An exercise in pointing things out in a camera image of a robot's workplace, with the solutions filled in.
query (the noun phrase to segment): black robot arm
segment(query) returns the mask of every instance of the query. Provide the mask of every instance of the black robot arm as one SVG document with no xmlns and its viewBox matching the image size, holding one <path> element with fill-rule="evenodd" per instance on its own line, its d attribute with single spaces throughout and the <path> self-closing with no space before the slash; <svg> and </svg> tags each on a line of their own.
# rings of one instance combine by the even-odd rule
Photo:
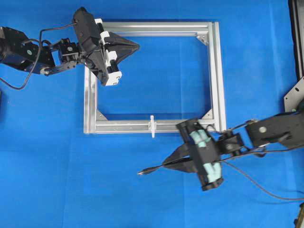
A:
<svg viewBox="0 0 304 228">
<path fill-rule="evenodd" d="M 203 190 L 218 187 L 222 182 L 221 163 L 247 155 L 264 157 L 265 146 L 270 143 L 280 143 L 286 150 L 304 147 L 304 112 L 303 102 L 298 110 L 283 113 L 257 121 L 250 120 L 239 127 L 245 127 L 253 148 L 244 145 L 236 128 L 220 132 L 215 140 L 209 132 L 200 125 L 198 119 L 191 119 L 176 125 L 184 144 L 178 147 L 165 161 L 156 167 L 147 168 L 138 174 L 149 174 L 160 167 L 183 172 L 197 173 Z"/>
<path fill-rule="evenodd" d="M 78 43 L 71 42 L 69 38 L 54 44 L 42 40 L 42 32 L 70 26 L 74 27 Z M 95 21 L 93 15 L 83 7 L 75 12 L 72 24 L 44 29 L 40 32 L 40 40 L 29 39 L 23 32 L 12 28 L 0 27 L 0 63 L 29 72 L 29 75 L 49 76 L 85 64 L 102 85 L 112 86 L 118 84 L 122 77 L 118 63 L 138 49 L 138 44 L 104 31 L 101 19 Z M 58 51 L 59 66 L 55 65 L 52 56 L 55 51 Z"/>
</svg>

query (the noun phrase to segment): metal plate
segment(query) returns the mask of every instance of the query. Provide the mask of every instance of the metal plate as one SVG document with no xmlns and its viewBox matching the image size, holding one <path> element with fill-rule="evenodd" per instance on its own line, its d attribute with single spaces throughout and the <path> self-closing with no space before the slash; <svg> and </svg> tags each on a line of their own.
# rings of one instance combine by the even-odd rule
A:
<svg viewBox="0 0 304 228">
<path fill-rule="evenodd" d="M 285 112 L 293 112 L 304 99 L 304 78 L 284 96 Z"/>
</svg>

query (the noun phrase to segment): aluminum frame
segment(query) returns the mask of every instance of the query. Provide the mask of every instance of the aluminum frame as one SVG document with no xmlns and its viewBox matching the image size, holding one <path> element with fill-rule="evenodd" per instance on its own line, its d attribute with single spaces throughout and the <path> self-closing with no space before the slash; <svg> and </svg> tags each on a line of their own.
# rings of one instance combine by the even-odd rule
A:
<svg viewBox="0 0 304 228">
<path fill-rule="evenodd" d="M 104 22 L 106 31 L 128 37 L 196 37 L 208 46 L 211 109 L 199 120 L 226 130 L 226 109 L 218 22 Z M 85 68 L 84 133 L 172 133 L 185 120 L 107 120 L 97 109 L 97 77 Z"/>
</svg>

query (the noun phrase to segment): blue tablecloth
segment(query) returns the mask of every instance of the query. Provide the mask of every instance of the blue tablecloth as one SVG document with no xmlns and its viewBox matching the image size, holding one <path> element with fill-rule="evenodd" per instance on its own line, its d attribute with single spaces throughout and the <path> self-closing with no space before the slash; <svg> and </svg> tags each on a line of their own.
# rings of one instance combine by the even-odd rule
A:
<svg viewBox="0 0 304 228">
<path fill-rule="evenodd" d="M 43 28 L 70 23 L 81 6 L 103 20 L 219 21 L 228 127 L 282 112 L 282 98 L 296 83 L 285 0 L 10 0 L 1 3 L 0 25 L 38 38 Z M 44 35 L 66 37 L 76 41 L 72 28 Z M 206 47 L 195 38 L 132 40 L 142 47 L 121 63 L 120 84 L 98 88 L 98 107 L 109 119 L 208 111 Z M 20 85 L 26 74 L 2 65 L 0 76 Z M 225 165 L 225 182 L 207 192 L 195 174 L 160 169 L 137 176 L 182 140 L 178 134 L 84 135 L 83 66 L 33 75 L 19 92 L 3 84 L 0 90 L 0 227 L 293 227 L 299 202 L 275 200 Z M 268 190 L 301 197 L 302 152 L 233 163 Z"/>
</svg>

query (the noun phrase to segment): wire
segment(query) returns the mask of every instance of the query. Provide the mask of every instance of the wire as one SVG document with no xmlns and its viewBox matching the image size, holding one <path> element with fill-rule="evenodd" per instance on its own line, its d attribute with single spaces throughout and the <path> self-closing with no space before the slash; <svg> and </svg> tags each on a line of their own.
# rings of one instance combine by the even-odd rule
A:
<svg viewBox="0 0 304 228">
<path fill-rule="evenodd" d="M 208 124 L 207 127 L 206 127 L 206 130 L 208 130 L 209 127 L 211 127 L 214 130 L 215 133 L 222 134 L 222 132 L 218 132 L 212 124 Z"/>
<path fill-rule="evenodd" d="M 36 67 L 36 65 L 37 65 L 38 59 L 39 59 L 39 57 L 40 57 L 41 50 L 42 50 L 42 48 L 43 48 L 43 47 L 42 47 L 43 41 L 41 41 L 41 40 L 42 40 L 42 33 L 45 32 L 45 31 L 53 31 L 53 30 L 66 29 L 66 28 L 68 28 L 68 27 L 70 27 L 70 26 L 73 26 L 73 25 L 76 25 L 76 23 L 68 24 L 68 25 L 65 25 L 65 26 L 62 26 L 62 27 L 57 27 L 57 28 L 49 28 L 49 29 L 47 28 L 47 29 L 43 29 L 43 30 L 40 31 L 39 40 L 36 40 L 36 39 L 29 39 L 29 40 L 27 40 L 27 41 L 24 42 L 24 43 L 28 43 L 28 42 L 31 42 L 31 41 L 38 42 L 38 43 L 39 43 L 39 48 L 38 48 L 38 53 L 37 53 L 37 57 L 36 57 L 36 59 L 35 59 L 35 62 L 34 62 L 34 64 L 33 64 L 32 68 L 31 68 L 31 70 L 30 70 L 28 76 L 25 78 L 25 80 L 24 80 L 24 82 L 23 82 L 23 84 L 22 84 L 21 87 L 15 87 L 15 86 L 9 84 L 8 82 L 6 82 L 6 81 L 5 81 L 4 79 L 2 79 L 2 78 L 0 78 L 0 81 L 3 82 L 4 84 L 6 84 L 7 86 L 9 86 L 9 87 L 12 88 L 12 89 L 16 89 L 16 90 L 21 90 L 21 89 L 23 89 L 23 88 L 26 86 L 26 84 L 28 83 L 29 78 L 30 78 L 30 76 L 32 75 L 32 73 L 33 73 L 33 71 L 34 71 L 34 69 L 35 69 L 35 67 Z"/>
<path fill-rule="evenodd" d="M 61 27 L 57 27 L 57 28 L 45 28 L 45 29 L 43 29 L 43 30 L 41 30 L 40 31 L 40 35 L 39 35 L 39 41 L 40 41 L 40 43 L 39 43 L 39 46 L 40 46 L 40 48 L 42 48 L 42 33 L 43 32 L 46 32 L 46 31 L 54 31 L 54 30 L 62 30 L 62 29 L 66 29 L 66 28 L 68 28 L 68 27 L 71 27 L 71 26 L 73 26 L 73 25 L 76 25 L 77 23 L 72 23 L 72 24 L 68 24 L 68 25 L 65 25 L 65 26 L 61 26 Z"/>
<path fill-rule="evenodd" d="M 258 188 L 260 188 L 263 192 L 267 193 L 269 196 L 274 197 L 276 199 L 279 200 L 288 200 L 288 201 L 304 201 L 304 198 L 286 198 L 286 197 L 280 197 L 277 196 L 269 191 L 267 191 L 266 189 L 264 189 L 259 183 L 257 183 L 255 180 L 253 180 L 248 174 L 246 174 L 244 171 L 242 171 L 241 169 L 239 169 L 238 167 L 236 167 L 235 165 L 224 161 L 225 164 L 227 164 L 228 166 L 232 167 L 233 169 L 237 170 L 239 173 L 243 174 L 246 178 L 248 178 L 253 184 L 255 184 Z"/>
<path fill-rule="evenodd" d="M 275 150 L 275 151 L 266 151 L 264 149 L 261 150 L 261 151 L 257 151 L 260 148 L 253 148 L 253 149 L 249 150 L 248 152 L 246 152 L 244 154 L 240 154 L 240 155 L 237 155 L 237 156 L 225 158 L 225 159 L 222 159 L 222 160 L 219 160 L 219 161 L 216 161 L 216 162 L 224 162 L 224 161 L 227 161 L 227 160 L 231 160 L 231 159 L 235 159 L 235 158 L 240 158 L 240 157 L 243 157 L 243 156 L 247 156 L 247 155 L 251 155 L 251 154 L 257 154 L 257 153 L 286 152 L 286 151 L 291 151 L 291 150 L 295 150 L 295 149 L 299 149 L 299 148 L 303 148 L 303 147 L 304 147 L 304 144 L 301 144 L 299 146 L 295 146 L 295 147 L 292 147 L 292 148 L 289 148 L 289 149 Z"/>
<path fill-rule="evenodd" d="M 49 42 L 47 39 L 44 39 L 44 40 L 42 41 L 42 44 L 43 44 L 43 43 L 46 43 L 47 45 L 52 45 L 52 43 Z"/>
<path fill-rule="evenodd" d="M 22 44 L 27 44 L 29 42 L 37 42 L 37 43 L 39 43 L 39 40 L 37 40 L 37 39 L 28 39 L 28 40 L 23 41 Z"/>
</svg>

